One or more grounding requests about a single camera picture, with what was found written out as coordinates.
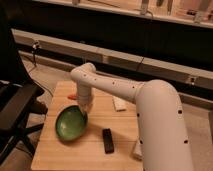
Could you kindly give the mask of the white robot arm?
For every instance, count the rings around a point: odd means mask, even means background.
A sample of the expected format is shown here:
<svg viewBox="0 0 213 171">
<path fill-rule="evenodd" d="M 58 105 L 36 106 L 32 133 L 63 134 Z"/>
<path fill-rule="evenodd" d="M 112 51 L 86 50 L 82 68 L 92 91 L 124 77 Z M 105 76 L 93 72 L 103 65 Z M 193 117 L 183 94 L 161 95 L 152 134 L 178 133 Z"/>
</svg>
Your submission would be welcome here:
<svg viewBox="0 0 213 171">
<path fill-rule="evenodd" d="M 136 105 L 143 171 L 194 171 L 182 103 L 170 83 L 101 76 L 91 63 L 72 69 L 71 79 L 83 111 L 93 100 L 94 88 Z"/>
</svg>

